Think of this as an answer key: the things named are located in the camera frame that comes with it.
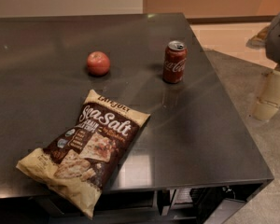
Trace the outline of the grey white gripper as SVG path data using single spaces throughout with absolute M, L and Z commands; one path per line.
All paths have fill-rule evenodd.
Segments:
M 269 120 L 280 109 L 280 12 L 273 18 L 265 42 L 266 57 L 278 63 L 265 75 L 264 84 L 252 109 L 258 120 Z

